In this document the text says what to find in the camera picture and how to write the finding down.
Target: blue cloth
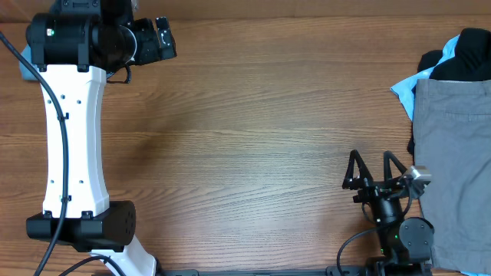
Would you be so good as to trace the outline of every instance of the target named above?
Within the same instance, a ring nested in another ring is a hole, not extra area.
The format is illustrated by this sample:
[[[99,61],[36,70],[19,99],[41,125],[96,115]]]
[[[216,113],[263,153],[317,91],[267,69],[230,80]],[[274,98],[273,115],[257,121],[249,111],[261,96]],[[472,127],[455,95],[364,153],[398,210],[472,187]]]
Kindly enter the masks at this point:
[[[36,65],[33,65],[32,64],[32,59],[31,59],[31,47],[29,47],[29,45],[25,46],[25,49],[22,51],[21,53],[22,57],[24,57],[27,61],[29,61],[29,63],[34,66],[34,68],[38,69],[38,67]],[[19,61],[18,62],[18,66],[20,67],[21,69],[21,75],[22,75],[22,78],[26,81],[37,81],[38,79],[36,79],[36,77],[31,73],[29,72],[29,70]]]
[[[472,272],[464,272],[464,271],[461,271],[460,273],[465,274],[467,276],[489,276],[489,275],[486,275],[486,274],[479,274],[479,273],[472,273]]]
[[[438,61],[438,64],[455,57],[455,46],[457,45],[457,41],[459,40],[459,35],[455,38],[450,39],[443,48],[443,56]],[[433,72],[434,67],[428,68],[426,70],[421,71],[414,76],[408,77],[405,80],[400,81],[395,84],[390,89],[394,92],[398,97],[404,109],[406,110],[407,115],[410,120],[413,120],[413,110],[414,110],[414,93],[413,88],[416,87],[416,82],[419,79],[427,79],[430,78],[431,72]]]

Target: wood grain surface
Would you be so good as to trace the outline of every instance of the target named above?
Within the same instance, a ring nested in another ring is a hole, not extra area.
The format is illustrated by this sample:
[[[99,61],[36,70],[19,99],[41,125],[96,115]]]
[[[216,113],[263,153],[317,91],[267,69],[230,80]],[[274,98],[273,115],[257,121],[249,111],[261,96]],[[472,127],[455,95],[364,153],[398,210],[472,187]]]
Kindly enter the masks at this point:
[[[385,150],[412,161],[410,121],[389,87],[414,74],[422,54],[462,28],[491,28],[491,18],[171,25],[178,58],[134,67],[131,84],[106,87],[104,176],[111,199],[135,202],[137,236],[165,268],[222,271],[334,265],[342,242],[370,227],[341,189],[350,150],[376,178]],[[0,25],[17,49],[25,28]],[[4,48],[0,64],[0,274],[30,275],[47,246],[25,234],[47,182],[44,105]],[[378,252],[374,235],[361,238],[342,263]],[[84,257],[58,246],[46,275]]]
[[[30,22],[35,14],[47,12],[53,3],[54,0],[0,0],[0,22]],[[141,0],[135,16],[197,20],[490,14],[487,0]]]

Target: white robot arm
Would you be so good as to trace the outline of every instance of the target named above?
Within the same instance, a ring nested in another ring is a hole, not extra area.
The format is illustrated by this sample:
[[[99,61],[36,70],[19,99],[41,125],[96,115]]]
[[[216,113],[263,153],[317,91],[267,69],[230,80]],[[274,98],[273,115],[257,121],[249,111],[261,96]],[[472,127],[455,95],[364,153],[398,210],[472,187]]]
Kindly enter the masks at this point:
[[[158,275],[158,260],[134,234],[134,204],[109,200],[101,161],[101,108],[108,75],[176,57],[169,23],[157,18],[155,31],[150,19],[134,21],[131,0],[55,5],[54,12],[37,14],[26,32],[41,75],[37,79],[45,81],[48,128],[43,209],[26,223],[30,238],[51,241],[36,275],[56,242],[89,253],[91,260],[99,258],[116,275]]]
[[[53,64],[48,65],[48,69],[41,72],[41,76],[48,82],[61,109],[67,114],[65,123],[68,132],[70,172],[68,191],[71,198],[66,214],[68,225],[70,219],[76,221],[83,216],[87,219],[97,218],[106,212],[110,205],[101,161],[101,108],[106,71],[90,66],[88,72],[78,72],[77,65]],[[61,132],[51,98],[44,88],[42,90],[48,127],[48,184],[43,202],[43,216],[51,214],[53,219],[59,219],[63,174]],[[128,218],[124,219],[129,221],[125,223],[126,228],[122,231],[132,237],[130,244],[125,245],[122,251],[92,249],[89,254],[110,257],[126,275],[154,276],[157,260],[143,249],[134,235],[136,214],[131,212]],[[107,266],[118,275],[112,265],[107,263]]]

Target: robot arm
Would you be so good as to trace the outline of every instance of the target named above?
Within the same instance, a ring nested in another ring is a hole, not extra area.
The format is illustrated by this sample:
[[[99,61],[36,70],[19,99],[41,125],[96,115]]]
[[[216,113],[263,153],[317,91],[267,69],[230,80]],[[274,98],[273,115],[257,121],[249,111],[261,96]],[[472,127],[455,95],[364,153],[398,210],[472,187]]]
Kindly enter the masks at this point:
[[[400,171],[401,176],[392,177],[390,161]],[[359,176],[354,178],[354,164],[358,165]],[[374,181],[360,154],[351,151],[348,170],[343,181],[343,189],[357,190],[353,196],[354,203],[368,204],[376,225],[348,239],[338,252],[337,269],[333,275],[345,275],[341,268],[340,257],[343,248],[353,239],[369,232],[378,233],[383,257],[369,258],[366,266],[355,268],[355,272],[370,275],[425,275],[431,271],[425,262],[431,258],[434,228],[424,218],[404,218],[413,199],[424,194],[424,188],[431,182],[431,174],[424,166],[412,166],[406,169],[391,152],[384,153],[384,181]],[[407,207],[403,210],[400,199],[408,198]]]
[[[57,4],[57,12],[34,17],[26,36],[32,63],[53,90],[67,129],[69,202],[58,243],[106,256],[124,274],[154,276],[160,267],[134,234],[134,204],[111,202],[107,194],[101,162],[101,107],[107,73],[176,57],[168,21],[158,18],[157,32],[150,19],[134,21],[130,0]],[[60,222],[64,162],[58,116],[50,95],[42,90],[48,181],[43,210],[28,218],[26,225],[30,238],[48,242]],[[118,274],[112,265],[107,266]]]

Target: folded clothing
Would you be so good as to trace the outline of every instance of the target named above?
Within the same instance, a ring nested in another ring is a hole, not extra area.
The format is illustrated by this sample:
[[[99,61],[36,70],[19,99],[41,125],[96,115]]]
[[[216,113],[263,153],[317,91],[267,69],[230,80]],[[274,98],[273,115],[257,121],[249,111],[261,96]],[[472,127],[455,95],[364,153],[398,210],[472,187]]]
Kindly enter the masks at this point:
[[[447,61],[450,58],[455,57],[455,47],[459,40],[459,35],[455,38],[450,39],[443,47],[442,57],[438,61],[438,64]],[[413,109],[414,109],[414,92],[413,89],[416,86],[417,80],[419,79],[427,79],[430,77],[433,72],[434,67],[427,68],[421,72],[418,72],[414,76],[408,77],[398,83],[396,83],[393,87],[390,88],[394,94],[399,97],[400,102],[402,103],[404,109],[406,110],[407,115],[410,120],[413,120]]]
[[[478,28],[463,29],[454,52],[455,57],[446,61],[440,61],[443,56],[441,50],[427,52],[418,64],[418,73],[434,67],[430,74],[430,79],[434,80],[491,80],[491,32]],[[407,144],[407,151],[414,156],[413,137]]]
[[[415,164],[433,181],[421,197],[435,227],[435,268],[491,274],[491,80],[419,80]]]

